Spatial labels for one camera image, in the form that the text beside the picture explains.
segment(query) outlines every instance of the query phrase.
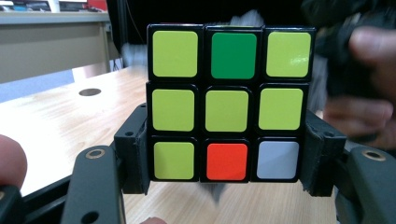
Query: yellow-green sticker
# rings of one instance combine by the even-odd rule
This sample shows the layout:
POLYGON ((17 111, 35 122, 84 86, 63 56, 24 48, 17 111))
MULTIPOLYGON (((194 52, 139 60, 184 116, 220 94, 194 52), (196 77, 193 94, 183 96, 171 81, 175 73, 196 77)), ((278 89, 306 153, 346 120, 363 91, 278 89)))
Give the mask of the yellow-green sticker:
POLYGON ((266 73, 269 77, 305 77, 311 52, 309 33, 272 32, 268 35, 266 73))
POLYGON ((259 127, 262 130, 297 130, 301 123, 303 97, 300 89, 263 89, 259 127))
POLYGON ((195 77, 198 71, 198 34, 157 31, 152 37, 153 73, 157 77, 195 77))
POLYGON ((154 145, 154 175, 159 179, 191 179, 194 176, 194 145, 158 142, 154 145))
POLYGON ((246 91, 208 91, 205 127, 210 132, 241 133, 248 126, 246 91))
POLYGON ((194 92, 155 90, 152 93, 152 123, 157 131, 190 132, 194 128, 194 92))

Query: green sticker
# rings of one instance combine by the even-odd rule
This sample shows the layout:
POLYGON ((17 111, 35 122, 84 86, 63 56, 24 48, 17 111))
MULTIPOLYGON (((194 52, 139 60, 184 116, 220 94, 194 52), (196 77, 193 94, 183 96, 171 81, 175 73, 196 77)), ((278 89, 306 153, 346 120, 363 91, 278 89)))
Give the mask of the green sticker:
POLYGON ((256 65, 257 37, 254 34, 216 33, 212 36, 212 76, 250 79, 256 65))

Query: metal screw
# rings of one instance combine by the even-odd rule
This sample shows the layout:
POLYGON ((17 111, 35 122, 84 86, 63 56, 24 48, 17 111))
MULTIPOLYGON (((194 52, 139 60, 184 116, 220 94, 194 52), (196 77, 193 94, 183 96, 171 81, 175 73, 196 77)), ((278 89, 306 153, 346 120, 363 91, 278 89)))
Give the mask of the metal screw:
POLYGON ((363 150, 363 152, 361 154, 363 154, 363 156, 367 157, 368 159, 374 160, 374 161, 385 161, 387 159, 381 153, 372 151, 370 149, 363 150))
POLYGON ((89 151, 85 157, 91 160, 101 158, 103 155, 105 155, 105 151, 103 149, 93 149, 89 151))

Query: desk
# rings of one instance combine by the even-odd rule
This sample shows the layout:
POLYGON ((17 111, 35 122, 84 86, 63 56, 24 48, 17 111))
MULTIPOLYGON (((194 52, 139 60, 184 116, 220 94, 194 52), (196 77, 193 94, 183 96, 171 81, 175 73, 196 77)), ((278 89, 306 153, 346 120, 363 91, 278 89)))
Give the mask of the desk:
MULTIPOLYGON (((70 175, 77 154, 108 145, 145 102, 144 67, 88 78, 0 104, 0 133, 19 141, 29 168, 22 194, 70 175), (94 96, 81 90, 97 88, 94 96)), ((312 198, 300 182, 229 184, 218 204, 197 183, 151 182, 148 196, 124 195, 128 223, 335 223, 333 198, 312 198)))
POLYGON ((101 12, 0 12, 0 83, 97 63, 109 72, 107 23, 101 12))

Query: black mechanical part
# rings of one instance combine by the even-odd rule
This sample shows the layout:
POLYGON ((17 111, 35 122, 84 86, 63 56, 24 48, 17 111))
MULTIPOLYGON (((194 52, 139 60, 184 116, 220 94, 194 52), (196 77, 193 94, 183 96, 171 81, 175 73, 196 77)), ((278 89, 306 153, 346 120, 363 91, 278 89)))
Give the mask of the black mechanical part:
POLYGON ((126 194, 148 194, 149 166, 147 158, 147 109, 138 106, 114 135, 114 146, 125 174, 122 191, 126 194))
POLYGON ((311 196, 331 196, 334 161, 343 154, 347 138, 311 111, 306 112, 300 181, 311 196))
POLYGON ((15 186, 0 186, 0 224, 22 223, 25 204, 20 189, 15 186))
POLYGON ((67 176, 25 196, 23 199, 28 212, 23 223, 60 223, 69 183, 70 176, 67 176))
POLYGON ((345 188, 336 185, 340 190, 335 200, 339 221, 396 223, 396 160, 384 151, 361 146, 352 148, 346 168, 357 198, 350 200, 345 188))
POLYGON ((126 223, 113 148, 90 147, 78 154, 61 223, 126 223))

